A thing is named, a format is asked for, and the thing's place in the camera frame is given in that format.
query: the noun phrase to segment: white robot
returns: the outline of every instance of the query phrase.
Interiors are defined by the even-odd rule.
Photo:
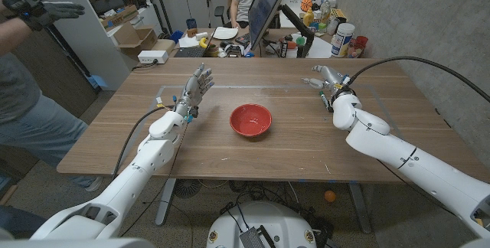
[[[361,109],[359,99],[346,90],[348,77],[325,66],[313,67],[325,80],[303,79],[314,88],[328,87],[334,102],[335,127],[348,130],[347,143],[366,155],[397,168],[424,191],[441,201],[480,240],[465,248],[490,246],[490,185],[463,174],[389,133],[389,125]],[[211,69],[202,64],[190,77],[173,111],[150,126],[132,163],[98,197],[62,210],[43,224],[30,240],[6,240],[1,247],[154,247],[146,240],[117,239],[124,217],[146,182],[174,157],[182,130],[196,112],[202,96],[214,84]],[[207,247],[316,247],[312,228],[287,207],[265,201],[241,204],[219,217],[210,229]]]

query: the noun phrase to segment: orange ball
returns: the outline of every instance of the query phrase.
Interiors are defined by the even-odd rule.
[[[312,0],[302,0],[301,1],[301,9],[303,11],[308,11],[309,8],[313,6]]]
[[[326,191],[324,194],[324,197],[325,197],[325,200],[327,200],[327,202],[331,203],[331,202],[335,201],[335,192]]]

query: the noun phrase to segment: red bowl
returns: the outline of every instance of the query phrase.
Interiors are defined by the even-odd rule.
[[[231,128],[246,137],[254,137],[264,133],[273,122],[267,108],[257,104],[238,106],[230,116]]]

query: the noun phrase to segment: monitor stand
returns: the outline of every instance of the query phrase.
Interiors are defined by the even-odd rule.
[[[299,33],[306,38],[305,46],[301,58],[306,58],[309,49],[312,47],[313,40],[315,39],[315,33],[310,31],[308,27],[298,18],[298,16],[291,10],[288,5],[280,5],[279,10],[283,11],[283,14],[291,21],[291,23],[298,29]]]

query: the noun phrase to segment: power strip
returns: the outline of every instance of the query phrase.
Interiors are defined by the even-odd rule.
[[[168,59],[167,51],[141,51],[138,55],[141,64],[153,64],[157,60],[157,64],[164,64]]]

